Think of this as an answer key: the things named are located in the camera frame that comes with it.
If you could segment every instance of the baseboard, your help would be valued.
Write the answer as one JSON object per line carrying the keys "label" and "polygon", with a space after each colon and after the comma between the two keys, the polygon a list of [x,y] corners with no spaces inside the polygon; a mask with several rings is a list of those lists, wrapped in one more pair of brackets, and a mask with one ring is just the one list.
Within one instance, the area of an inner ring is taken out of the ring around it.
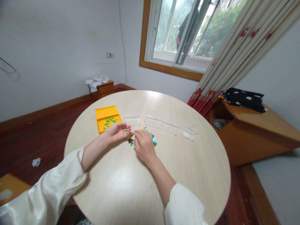
{"label": "baseboard", "polygon": [[53,106],[50,106],[50,107],[47,107],[47,108],[44,108],[44,109],[41,109],[41,110],[38,110],[35,112],[31,112],[26,115],[22,115],[19,117],[15,117],[15,118],[3,121],[0,123],[0,132],[3,132],[5,130],[11,129],[13,127],[16,127],[16,126],[24,124],[24,123],[28,123],[34,119],[49,115],[51,113],[57,112],[58,110],[64,109],[66,107],[75,105],[80,102],[84,102],[89,99],[93,99],[92,94],[83,95],[78,98],[74,98],[74,99],[59,103],[57,105],[53,105]]}
{"label": "baseboard", "polygon": [[251,196],[248,198],[247,195],[249,194],[245,194],[245,188],[240,186],[244,203],[252,208],[254,216],[258,219],[258,224],[280,225],[253,165],[250,163],[239,168],[243,172]]}
{"label": "baseboard", "polygon": [[115,89],[117,89],[117,88],[124,88],[124,89],[126,89],[126,90],[136,90],[135,88],[133,88],[133,87],[130,87],[130,86],[127,86],[127,85],[125,85],[125,84],[122,84],[122,83],[120,83],[120,84],[116,84],[116,85],[114,85],[113,86]]}

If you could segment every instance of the white satin shirt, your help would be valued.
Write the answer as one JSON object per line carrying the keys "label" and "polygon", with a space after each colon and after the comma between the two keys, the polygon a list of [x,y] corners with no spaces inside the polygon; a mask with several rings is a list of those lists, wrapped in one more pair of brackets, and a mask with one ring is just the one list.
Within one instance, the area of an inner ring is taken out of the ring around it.
{"label": "white satin shirt", "polygon": [[[56,224],[69,198],[84,184],[88,174],[81,168],[84,148],[71,152],[47,171],[29,190],[0,208],[0,224]],[[165,224],[206,225],[204,206],[193,193],[176,184],[165,208]]]}

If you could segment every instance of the round table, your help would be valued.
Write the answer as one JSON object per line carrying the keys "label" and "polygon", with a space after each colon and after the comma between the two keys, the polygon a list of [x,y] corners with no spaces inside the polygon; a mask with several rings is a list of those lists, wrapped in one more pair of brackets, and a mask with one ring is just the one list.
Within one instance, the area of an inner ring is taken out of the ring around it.
{"label": "round table", "polygon": [[[177,183],[186,186],[205,206],[204,217],[214,224],[222,214],[230,190],[230,166],[224,146],[211,125],[197,111],[171,96],[152,91],[124,91],[90,105],[76,120],[67,138],[66,156],[86,146],[99,134],[95,109],[115,105],[124,115],[138,113],[140,126],[148,108],[182,119],[177,135],[147,127],[155,135],[155,151]],[[180,135],[186,121],[198,124],[194,141]],[[85,216],[94,224],[164,224],[163,203],[150,171],[137,158],[128,139],[105,149],[88,170],[88,179],[74,194]]]}

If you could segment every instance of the curtain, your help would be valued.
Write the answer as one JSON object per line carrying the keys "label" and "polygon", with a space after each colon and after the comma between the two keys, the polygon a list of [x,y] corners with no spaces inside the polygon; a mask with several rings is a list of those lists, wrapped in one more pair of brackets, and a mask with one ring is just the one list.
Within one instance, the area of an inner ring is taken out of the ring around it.
{"label": "curtain", "polygon": [[300,15],[299,0],[248,0],[188,105],[205,116]]}

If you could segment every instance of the hand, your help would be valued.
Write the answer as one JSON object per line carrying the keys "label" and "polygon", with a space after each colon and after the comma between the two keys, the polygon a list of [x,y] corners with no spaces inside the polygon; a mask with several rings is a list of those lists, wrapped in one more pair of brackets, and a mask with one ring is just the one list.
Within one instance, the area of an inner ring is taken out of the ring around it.
{"label": "hand", "polygon": [[108,144],[119,141],[130,135],[131,126],[126,123],[114,123],[102,134],[106,138]]}
{"label": "hand", "polygon": [[134,146],[137,156],[148,167],[158,159],[152,140],[152,134],[146,130],[136,130],[133,132],[135,135]]}

